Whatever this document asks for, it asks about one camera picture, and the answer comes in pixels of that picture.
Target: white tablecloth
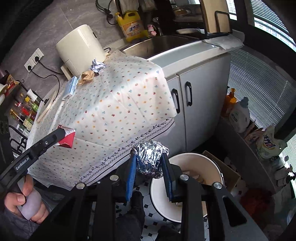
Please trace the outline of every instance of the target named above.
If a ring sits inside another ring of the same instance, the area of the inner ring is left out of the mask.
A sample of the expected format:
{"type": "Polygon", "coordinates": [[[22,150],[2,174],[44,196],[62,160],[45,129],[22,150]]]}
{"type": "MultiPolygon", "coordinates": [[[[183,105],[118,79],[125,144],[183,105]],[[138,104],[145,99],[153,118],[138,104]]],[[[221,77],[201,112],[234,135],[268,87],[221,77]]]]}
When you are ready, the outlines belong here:
{"type": "Polygon", "coordinates": [[[78,86],[69,100],[61,100],[61,88],[44,120],[34,123],[27,147],[59,124],[76,130],[72,149],[51,147],[29,168],[46,186],[90,185],[128,160],[134,143],[174,124],[175,105],[158,65],[118,50],[104,63],[99,76],[78,86]]]}

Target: yellow dish soap bottle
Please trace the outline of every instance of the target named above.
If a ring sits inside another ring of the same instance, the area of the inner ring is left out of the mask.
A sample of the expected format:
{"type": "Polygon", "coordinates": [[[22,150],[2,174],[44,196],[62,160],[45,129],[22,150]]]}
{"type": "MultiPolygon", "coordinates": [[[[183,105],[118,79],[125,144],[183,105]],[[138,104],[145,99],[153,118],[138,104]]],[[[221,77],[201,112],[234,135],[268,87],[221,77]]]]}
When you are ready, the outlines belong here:
{"type": "Polygon", "coordinates": [[[116,20],[128,42],[133,39],[148,37],[148,31],[144,29],[137,11],[127,12],[124,14],[123,18],[119,16],[119,12],[115,15],[116,20]]]}

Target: electrical outlet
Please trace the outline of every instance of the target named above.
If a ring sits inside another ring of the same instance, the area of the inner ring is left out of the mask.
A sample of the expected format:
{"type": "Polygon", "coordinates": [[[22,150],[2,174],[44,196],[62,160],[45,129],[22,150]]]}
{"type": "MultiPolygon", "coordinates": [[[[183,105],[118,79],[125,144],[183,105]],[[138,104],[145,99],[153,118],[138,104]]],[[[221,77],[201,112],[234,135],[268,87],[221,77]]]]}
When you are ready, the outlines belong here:
{"type": "Polygon", "coordinates": [[[41,59],[44,56],[44,54],[41,52],[41,50],[38,48],[36,49],[36,51],[32,54],[31,58],[34,61],[34,63],[38,63],[37,61],[35,61],[35,57],[39,57],[39,59],[41,59]]]}
{"type": "Polygon", "coordinates": [[[25,63],[24,67],[26,68],[26,70],[27,70],[28,72],[30,72],[30,70],[28,70],[28,66],[31,66],[32,68],[34,68],[35,65],[36,65],[36,64],[35,64],[34,60],[32,60],[32,58],[30,57],[30,58],[28,59],[28,61],[25,63]]]}

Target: white rice cooker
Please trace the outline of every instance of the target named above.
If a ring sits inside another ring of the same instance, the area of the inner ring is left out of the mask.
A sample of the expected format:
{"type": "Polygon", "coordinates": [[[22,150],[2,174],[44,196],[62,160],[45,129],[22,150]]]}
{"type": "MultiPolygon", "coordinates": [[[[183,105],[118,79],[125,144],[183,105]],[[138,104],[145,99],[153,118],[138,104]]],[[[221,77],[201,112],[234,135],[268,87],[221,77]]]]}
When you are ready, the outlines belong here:
{"type": "Polygon", "coordinates": [[[107,56],[91,28],[84,24],[56,44],[57,51],[74,76],[87,71],[93,59],[104,62],[107,56]]]}

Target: cutting board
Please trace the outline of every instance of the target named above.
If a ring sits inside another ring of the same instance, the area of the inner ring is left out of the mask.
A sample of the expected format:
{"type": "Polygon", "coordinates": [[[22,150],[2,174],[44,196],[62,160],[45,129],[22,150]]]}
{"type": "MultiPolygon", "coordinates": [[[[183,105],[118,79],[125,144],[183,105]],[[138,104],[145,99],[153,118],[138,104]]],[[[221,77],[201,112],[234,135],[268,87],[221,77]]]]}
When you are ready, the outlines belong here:
{"type": "MultiPolygon", "coordinates": [[[[208,33],[217,33],[215,11],[228,12],[226,0],[200,0],[200,5],[205,18],[205,26],[208,33]]],[[[229,19],[226,14],[218,13],[220,32],[230,32],[229,19]]]]}

